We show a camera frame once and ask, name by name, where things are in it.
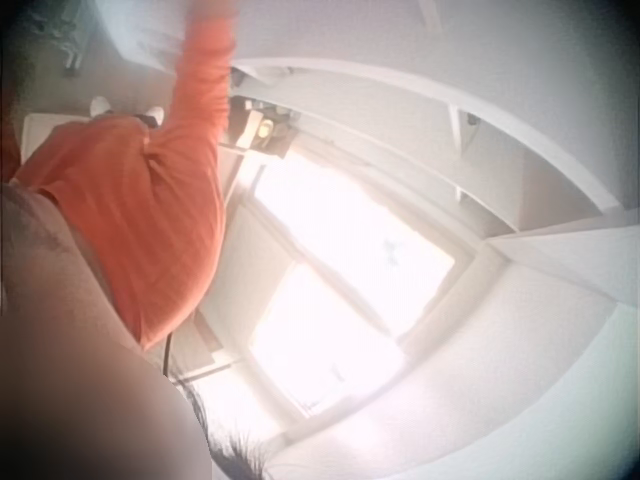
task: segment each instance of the hair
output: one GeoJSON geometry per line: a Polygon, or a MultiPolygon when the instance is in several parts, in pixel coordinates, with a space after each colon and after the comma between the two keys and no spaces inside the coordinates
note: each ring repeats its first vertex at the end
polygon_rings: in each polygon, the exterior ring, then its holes
{"type": "Polygon", "coordinates": [[[264,456],[250,447],[245,439],[229,438],[223,442],[219,437],[213,436],[209,431],[209,422],[200,395],[189,383],[181,380],[174,381],[183,390],[191,404],[193,413],[204,431],[211,460],[218,468],[230,480],[267,480],[264,456]]]}

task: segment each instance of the dark hair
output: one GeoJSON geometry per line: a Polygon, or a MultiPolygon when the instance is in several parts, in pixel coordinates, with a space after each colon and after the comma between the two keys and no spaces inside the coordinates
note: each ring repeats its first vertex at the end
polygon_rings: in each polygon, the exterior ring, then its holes
{"type": "Polygon", "coordinates": [[[193,408],[193,413],[204,431],[211,460],[231,480],[267,480],[265,459],[262,453],[252,448],[242,438],[228,438],[223,441],[209,431],[207,414],[198,392],[189,383],[174,380],[182,389],[193,408]]]}

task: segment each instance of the orange sweater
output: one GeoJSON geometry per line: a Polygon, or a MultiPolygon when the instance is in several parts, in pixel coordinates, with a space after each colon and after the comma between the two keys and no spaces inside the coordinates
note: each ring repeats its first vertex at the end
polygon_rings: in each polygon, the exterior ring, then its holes
{"type": "Polygon", "coordinates": [[[188,317],[216,269],[225,223],[216,144],[233,46],[231,20],[195,21],[161,128],[119,115],[63,125],[15,177],[51,198],[93,248],[143,348],[188,317]]]}

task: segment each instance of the orange shirt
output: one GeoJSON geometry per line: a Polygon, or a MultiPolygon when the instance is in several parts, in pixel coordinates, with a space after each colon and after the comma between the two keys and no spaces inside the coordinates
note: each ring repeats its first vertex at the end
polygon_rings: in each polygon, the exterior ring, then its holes
{"type": "Polygon", "coordinates": [[[188,317],[216,269],[225,223],[216,145],[233,47],[231,20],[195,21],[161,128],[120,115],[57,127],[15,177],[92,247],[143,348],[188,317]]]}

